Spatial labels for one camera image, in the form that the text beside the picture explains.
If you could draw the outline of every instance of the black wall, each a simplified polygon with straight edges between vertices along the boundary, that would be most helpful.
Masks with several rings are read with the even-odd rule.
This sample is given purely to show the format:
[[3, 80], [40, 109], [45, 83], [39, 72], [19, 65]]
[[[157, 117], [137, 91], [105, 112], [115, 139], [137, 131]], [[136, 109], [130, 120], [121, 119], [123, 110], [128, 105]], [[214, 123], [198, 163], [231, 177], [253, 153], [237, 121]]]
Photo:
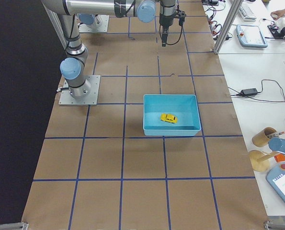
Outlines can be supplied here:
[[63, 58], [40, 0], [0, 0], [0, 224], [21, 222]]

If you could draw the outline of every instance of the person's arm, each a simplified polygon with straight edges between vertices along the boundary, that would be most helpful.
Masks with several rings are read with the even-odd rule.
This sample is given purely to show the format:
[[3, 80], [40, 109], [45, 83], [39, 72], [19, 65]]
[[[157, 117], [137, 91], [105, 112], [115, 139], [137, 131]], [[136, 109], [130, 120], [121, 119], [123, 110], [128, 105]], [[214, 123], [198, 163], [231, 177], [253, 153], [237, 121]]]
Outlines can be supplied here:
[[285, 15], [285, 9], [279, 10], [279, 11], [271, 12], [271, 14], [276, 14], [277, 17], [276, 17], [276, 18], [273, 18], [273, 19], [274, 19], [274, 20], [277, 20], [277, 19], [279, 19], [280, 17], [282, 17], [282, 16]]

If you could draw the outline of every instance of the white keyboard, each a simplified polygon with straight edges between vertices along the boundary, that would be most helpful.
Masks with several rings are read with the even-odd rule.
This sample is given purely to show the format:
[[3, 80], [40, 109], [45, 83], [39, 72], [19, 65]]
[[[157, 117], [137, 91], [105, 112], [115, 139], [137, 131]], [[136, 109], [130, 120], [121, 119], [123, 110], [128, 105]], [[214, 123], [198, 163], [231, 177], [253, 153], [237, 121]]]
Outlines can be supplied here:
[[242, 2], [239, 8], [239, 14], [242, 17], [244, 22], [254, 22], [256, 21], [255, 14], [251, 11], [248, 3]]

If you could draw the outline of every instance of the blue plastic bin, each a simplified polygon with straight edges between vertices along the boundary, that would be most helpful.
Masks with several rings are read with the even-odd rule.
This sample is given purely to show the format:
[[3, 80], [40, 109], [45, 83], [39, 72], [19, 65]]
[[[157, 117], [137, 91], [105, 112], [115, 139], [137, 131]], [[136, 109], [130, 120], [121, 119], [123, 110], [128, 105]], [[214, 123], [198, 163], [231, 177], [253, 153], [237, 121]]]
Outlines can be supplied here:
[[[176, 124], [163, 122], [160, 115], [173, 114]], [[194, 136], [201, 130], [195, 95], [145, 94], [143, 130], [146, 136]]]

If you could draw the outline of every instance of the blue mug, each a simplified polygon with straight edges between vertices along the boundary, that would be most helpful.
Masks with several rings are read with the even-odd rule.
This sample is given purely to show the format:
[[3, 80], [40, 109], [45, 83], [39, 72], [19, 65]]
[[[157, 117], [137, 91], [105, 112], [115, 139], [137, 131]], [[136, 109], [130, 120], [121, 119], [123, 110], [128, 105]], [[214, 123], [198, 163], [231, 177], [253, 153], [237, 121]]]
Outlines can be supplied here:
[[272, 151], [277, 151], [285, 154], [285, 139], [278, 137], [271, 138], [268, 142], [268, 145]]

